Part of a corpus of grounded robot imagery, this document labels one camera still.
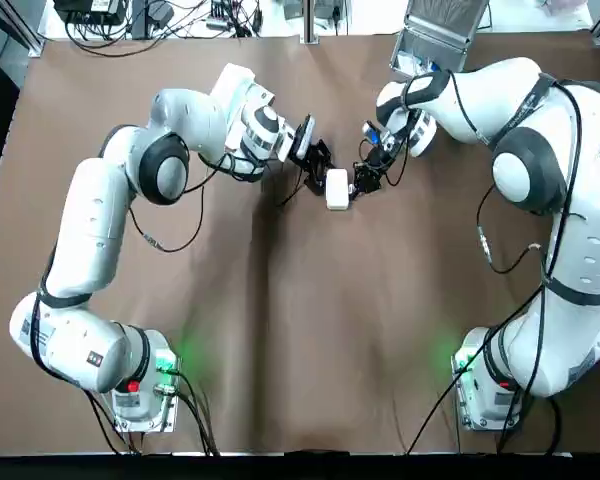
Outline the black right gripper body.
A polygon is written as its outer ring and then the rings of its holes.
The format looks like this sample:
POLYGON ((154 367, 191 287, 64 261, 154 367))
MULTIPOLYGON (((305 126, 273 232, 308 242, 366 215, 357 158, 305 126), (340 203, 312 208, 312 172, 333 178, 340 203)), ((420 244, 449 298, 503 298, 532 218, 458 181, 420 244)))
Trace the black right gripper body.
POLYGON ((389 168, 403 147, 403 141, 390 137, 375 142, 369 151, 369 165, 372 168, 389 168))

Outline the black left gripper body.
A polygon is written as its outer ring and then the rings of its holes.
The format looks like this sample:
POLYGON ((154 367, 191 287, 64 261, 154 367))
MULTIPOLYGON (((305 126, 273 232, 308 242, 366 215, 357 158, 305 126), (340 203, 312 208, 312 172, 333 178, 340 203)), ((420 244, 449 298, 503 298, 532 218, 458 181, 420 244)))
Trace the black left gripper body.
POLYGON ((292 146, 288 159, 298 166, 301 171, 306 172, 309 175, 314 175, 314 153, 315 146, 313 144, 310 144, 305 150, 301 150, 299 146, 292 146))

